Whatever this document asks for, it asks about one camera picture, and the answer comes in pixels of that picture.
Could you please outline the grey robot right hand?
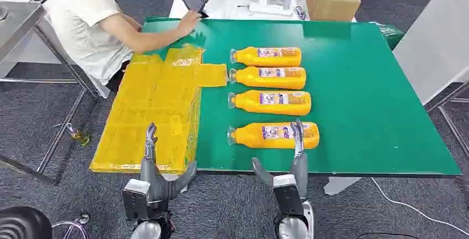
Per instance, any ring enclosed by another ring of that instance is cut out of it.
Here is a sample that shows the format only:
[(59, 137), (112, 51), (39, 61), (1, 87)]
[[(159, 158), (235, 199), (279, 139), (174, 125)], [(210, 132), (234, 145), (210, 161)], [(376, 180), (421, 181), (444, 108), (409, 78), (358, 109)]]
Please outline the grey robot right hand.
[[(304, 126), (301, 120), (296, 119), (291, 122), (295, 141), (295, 155), (291, 164), (290, 174), (296, 181), (296, 186), (301, 199), (306, 198), (308, 184), (308, 155), (304, 150)], [(258, 158), (252, 158), (252, 167), (255, 174), (270, 187), (274, 187), (274, 176), (265, 170)]]

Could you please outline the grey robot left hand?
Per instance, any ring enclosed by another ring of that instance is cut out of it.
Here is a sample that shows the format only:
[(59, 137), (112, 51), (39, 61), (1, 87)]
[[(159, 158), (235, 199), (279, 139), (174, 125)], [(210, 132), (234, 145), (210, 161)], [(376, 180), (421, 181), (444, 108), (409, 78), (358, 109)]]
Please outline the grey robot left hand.
[(156, 164), (156, 130), (157, 127), (154, 123), (151, 123), (147, 128), (144, 157), (140, 167), (140, 179), (150, 184), (150, 201), (173, 200), (195, 177), (197, 161), (191, 161), (185, 173), (181, 174), (176, 180), (166, 180), (160, 174)]

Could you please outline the person's right hand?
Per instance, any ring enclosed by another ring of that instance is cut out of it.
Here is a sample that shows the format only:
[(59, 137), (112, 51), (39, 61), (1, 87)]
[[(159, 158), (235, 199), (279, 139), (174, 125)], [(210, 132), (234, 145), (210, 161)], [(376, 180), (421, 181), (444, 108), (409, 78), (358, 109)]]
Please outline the person's right hand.
[(190, 34), (196, 27), (196, 25), (199, 23), (199, 21), (201, 20), (201, 14), (196, 12), (196, 11), (193, 11), (193, 10), (189, 10), (180, 20), (177, 28), (176, 28), (176, 31), (177, 31), (177, 34), (180, 38)]

